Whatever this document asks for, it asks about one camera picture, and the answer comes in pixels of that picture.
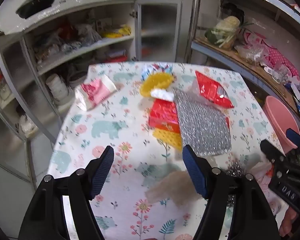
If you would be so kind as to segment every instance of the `floral tablecloth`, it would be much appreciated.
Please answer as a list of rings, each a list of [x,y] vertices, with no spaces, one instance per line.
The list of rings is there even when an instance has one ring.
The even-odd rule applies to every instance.
[[[204,199],[177,207],[169,198],[150,205],[144,192],[174,170],[185,170],[181,152],[152,136],[148,125],[152,98],[139,94],[143,62],[90,66],[87,81],[102,74],[114,81],[119,90],[95,109],[84,112],[75,104],[64,120],[48,169],[54,178],[65,177],[90,160],[100,157],[104,148],[115,150],[114,163],[101,194],[90,202],[106,239],[191,240],[202,218]],[[259,143],[281,145],[261,107],[240,74],[199,65],[172,65],[172,84],[186,90],[195,70],[220,82],[234,108],[224,110],[229,117],[232,151],[208,157],[212,167],[227,168],[235,160],[249,168],[265,161]],[[69,234],[77,239],[69,198],[64,197]],[[232,209],[227,208],[220,239],[227,239]]]

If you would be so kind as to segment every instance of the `door hinge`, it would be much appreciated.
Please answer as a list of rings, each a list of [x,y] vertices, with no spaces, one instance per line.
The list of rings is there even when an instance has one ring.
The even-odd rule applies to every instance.
[[[138,19],[138,12],[133,11],[129,14],[131,17]]]

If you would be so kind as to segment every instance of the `yellow sponge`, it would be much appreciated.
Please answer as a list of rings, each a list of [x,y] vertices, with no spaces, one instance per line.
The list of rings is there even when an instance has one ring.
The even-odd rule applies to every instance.
[[[149,76],[140,87],[140,94],[143,97],[150,97],[154,88],[167,89],[173,81],[173,76],[168,73],[156,73]]]
[[[152,134],[157,139],[166,142],[167,144],[171,145],[172,147],[176,148],[179,151],[182,151],[182,139],[179,133],[170,132],[162,129],[154,129]]]

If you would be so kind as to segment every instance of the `silver bolt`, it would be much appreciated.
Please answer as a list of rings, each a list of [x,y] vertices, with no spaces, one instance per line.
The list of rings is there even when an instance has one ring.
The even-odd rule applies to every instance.
[[[216,175],[219,175],[221,173],[221,170],[219,168],[212,168],[212,172]]]
[[[77,175],[83,175],[84,172],[85,172],[84,169],[77,169],[77,170],[75,171],[75,174],[77,174]]]
[[[46,175],[46,176],[44,176],[44,178],[43,178],[43,180],[45,181],[45,182],[48,182],[48,181],[50,181],[52,179],[52,176],[51,175]]]
[[[250,173],[248,173],[248,174],[246,175],[246,179],[247,179],[247,180],[253,180],[253,175],[250,174]]]

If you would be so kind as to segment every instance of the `pink bucket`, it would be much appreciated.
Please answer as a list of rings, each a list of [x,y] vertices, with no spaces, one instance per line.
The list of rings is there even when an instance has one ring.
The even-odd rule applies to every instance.
[[[277,98],[267,96],[262,109],[280,141],[284,154],[287,154],[292,149],[296,149],[297,146],[286,137],[288,128],[300,134],[298,125],[288,108]]]

